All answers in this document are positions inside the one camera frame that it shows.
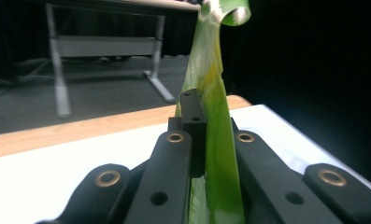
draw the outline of table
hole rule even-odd
[[[259,134],[294,171],[302,174],[310,164],[330,163],[371,188],[266,105],[251,105],[238,96],[228,96],[228,102],[237,127]],[[171,105],[0,134],[0,223],[54,219],[93,168],[115,163],[133,169],[147,160],[174,110]]]
[[[228,96],[228,103],[230,109],[250,106],[249,102],[236,95]],[[174,117],[175,108],[175,105],[169,105],[15,133],[3,133],[0,134],[0,157],[104,134],[165,123],[169,117]]]
[[[71,114],[68,88],[64,78],[62,57],[152,55],[152,68],[144,72],[150,84],[168,103],[175,97],[159,79],[159,64],[164,37],[164,15],[180,14],[196,18],[199,5],[175,0],[40,0],[46,4],[49,25],[50,57],[54,69],[57,115]],[[58,35],[54,7],[85,8],[105,12],[157,15],[155,37],[107,37]]]

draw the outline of dark background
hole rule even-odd
[[[250,1],[221,28],[228,91],[266,104],[371,180],[371,1]]]

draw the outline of screw hole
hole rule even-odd
[[[168,201],[168,196],[164,192],[155,192],[150,197],[150,202],[154,205],[163,205]]]
[[[343,187],[347,184],[345,177],[343,177],[339,173],[332,171],[332,170],[321,169],[318,172],[318,176],[325,183],[334,185],[337,187]]]
[[[184,140],[184,136],[179,133],[171,133],[170,135],[167,136],[167,141],[172,142],[172,143],[178,143]]]
[[[237,135],[237,139],[242,142],[250,143],[254,141],[254,136],[248,133],[240,133]]]
[[[296,192],[290,191],[285,194],[285,199],[288,202],[293,204],[302,204],[304,203],[304,198]]]
[[[95,184],[101,188],[110,187],[118,183],[119,179],[121,179],[121,175],[118,171],[104,171],[95,178]]]

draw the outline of wooden table edge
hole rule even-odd
[[[247,100],[238,95],[229,95],[227,99],[229,109],[231,110],[251,105]],[[175,108],[175,105],[168,105],[19,132],[2,133],[0,134],[0,157],[100,135],[166,123],[169,117],[174,116]]]

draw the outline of black metal bracket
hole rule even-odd
[[[38,224],[188,223],[191,178],[205,171],[206,124],[196,90],[180,95],[181,117],[169,118],[150,159],[132,171],[92,170],[63,213]],[[371,223],[371,189],[328,164],[301,176],[256,133],[233,121],[246,223]]]

